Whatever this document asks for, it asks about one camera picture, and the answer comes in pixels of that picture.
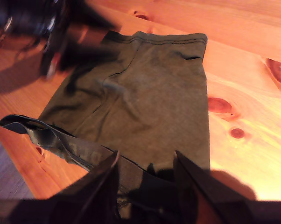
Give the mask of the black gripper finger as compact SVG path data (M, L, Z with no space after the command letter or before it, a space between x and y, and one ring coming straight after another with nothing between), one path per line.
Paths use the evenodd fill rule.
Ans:
M75 65L88 61L102 61L104 59L114 59L119 55L119 51L101 46L72 45L66 47L61 57L61 70L66 70Z
M223 184L210 175L193 161L188 159L179 151L175 151L177 160L186 170L191 180L198 187L199 191L210 201L244 201L246 198L229 186Z
M117 192L119 186L118 160L119 153L112 153L85 176L53 195L50 200L84 201L93 198L104 187L107 187L107 192L113 190Z
M118 25L101 15L85 0L69 0L70 23L103 29L117 29Z

